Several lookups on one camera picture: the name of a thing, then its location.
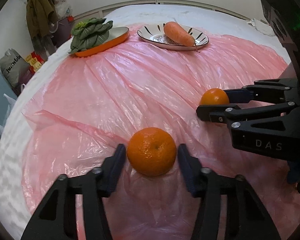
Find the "small orange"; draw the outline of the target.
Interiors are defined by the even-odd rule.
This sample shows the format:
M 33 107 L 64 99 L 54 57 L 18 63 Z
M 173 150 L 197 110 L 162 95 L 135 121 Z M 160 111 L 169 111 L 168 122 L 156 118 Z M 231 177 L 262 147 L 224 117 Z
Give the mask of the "small orange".
M 219 88 L 207 90 L 201 97 L 200 105 L 228 105 L 230 103 L 226 92 Z

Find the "white crumpled cloth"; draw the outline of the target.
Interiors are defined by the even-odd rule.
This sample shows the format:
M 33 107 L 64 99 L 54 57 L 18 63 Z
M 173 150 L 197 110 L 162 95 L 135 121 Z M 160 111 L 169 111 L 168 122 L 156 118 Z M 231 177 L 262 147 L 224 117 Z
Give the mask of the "white crumpled cloth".
M 275 36 L 275 33 L 272 27 L 268 24 L 263 23 L 262 21 L 253 18 L 247 22 L 247 24 L 253 26 L 257 31 L 267 36 Z

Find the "carrot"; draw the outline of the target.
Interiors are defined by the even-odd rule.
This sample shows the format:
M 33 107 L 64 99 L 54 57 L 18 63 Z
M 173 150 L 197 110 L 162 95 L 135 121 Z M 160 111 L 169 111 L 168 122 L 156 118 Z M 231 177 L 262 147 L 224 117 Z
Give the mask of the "carrot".
M 195 39 L 178 23 L 167 22 L 164 25 L 164 33 L 172 41 L 186 47 L 194 46 Z

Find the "striped white plate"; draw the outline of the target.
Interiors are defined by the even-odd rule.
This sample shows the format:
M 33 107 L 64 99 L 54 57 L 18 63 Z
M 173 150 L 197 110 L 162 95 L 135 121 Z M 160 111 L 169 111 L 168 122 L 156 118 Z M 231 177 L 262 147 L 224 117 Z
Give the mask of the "striped white plate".
M 137 35 L 147 43 L 175 51 L 198 50 L 210 41 L 202 31 L 175 22 L 144 25 Z

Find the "pink plastic sheet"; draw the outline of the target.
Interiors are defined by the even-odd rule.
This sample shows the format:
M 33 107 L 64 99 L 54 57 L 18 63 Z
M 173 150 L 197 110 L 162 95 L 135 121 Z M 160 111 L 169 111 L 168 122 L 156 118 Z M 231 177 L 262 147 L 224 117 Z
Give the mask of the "pink plastic sheet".
M 157 127 L 218 174 L 244 175 L 287 239 L 300 223 L 300 194 L 286 182 L 286 162 L 236 150 L 226 126 L 196 117 L 206 90 L 277 78 L 285 60 L 260 42 L 231 35 L 209 35 L 200 51 L 169 51 L 141 41 L 137 29 L 102 53 L 67 56 L 25 106 L 33 129 L 23 155 L 28 209 L 36 209 L 60 174 L 85 174 L 135 132 Z

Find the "orange plate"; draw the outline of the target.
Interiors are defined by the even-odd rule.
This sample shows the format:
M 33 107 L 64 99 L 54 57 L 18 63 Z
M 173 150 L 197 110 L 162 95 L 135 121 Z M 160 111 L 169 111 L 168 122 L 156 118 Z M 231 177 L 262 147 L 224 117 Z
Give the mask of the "orange plate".
M 77 57 L 88 57 L 91 55 L 98 54 L 107 49 L 113 48 L 129 38 L 129 28 L 128 27 L 116 27 L 109 30 L 109 36 L 101 45 L 88 50 L 78 51 L 74 54 Z

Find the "green leafy vegetable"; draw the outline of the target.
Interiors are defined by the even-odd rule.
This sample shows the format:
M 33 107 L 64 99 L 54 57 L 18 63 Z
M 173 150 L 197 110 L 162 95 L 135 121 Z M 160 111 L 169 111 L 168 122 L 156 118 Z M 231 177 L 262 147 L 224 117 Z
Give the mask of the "green leafy vegetable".
M 105 18 L 90 18 L 78 22 L 71 30 L 72 42 L 69 54 L 74 54 L 102 45 L 109 37 L 113 21 Z

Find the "grey bag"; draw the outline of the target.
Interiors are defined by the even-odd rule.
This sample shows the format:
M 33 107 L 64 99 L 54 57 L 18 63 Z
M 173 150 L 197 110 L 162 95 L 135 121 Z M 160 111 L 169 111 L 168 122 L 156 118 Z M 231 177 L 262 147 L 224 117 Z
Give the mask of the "grey bag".
M 13 88 L 29 74 L 29 68 L 30 65 L 14 49 L 8 49 L 0 59 L 0 71 Z

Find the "hanging olive coat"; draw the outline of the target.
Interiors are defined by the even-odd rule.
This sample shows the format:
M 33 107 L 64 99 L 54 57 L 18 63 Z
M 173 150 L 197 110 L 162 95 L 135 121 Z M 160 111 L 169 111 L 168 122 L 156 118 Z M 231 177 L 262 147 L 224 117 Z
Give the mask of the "hanging olive coat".
M 50 34 L 50 24 L 56 23 L 58 16 L 52 0 L 27 0 L 26 22 L 31 39 Z

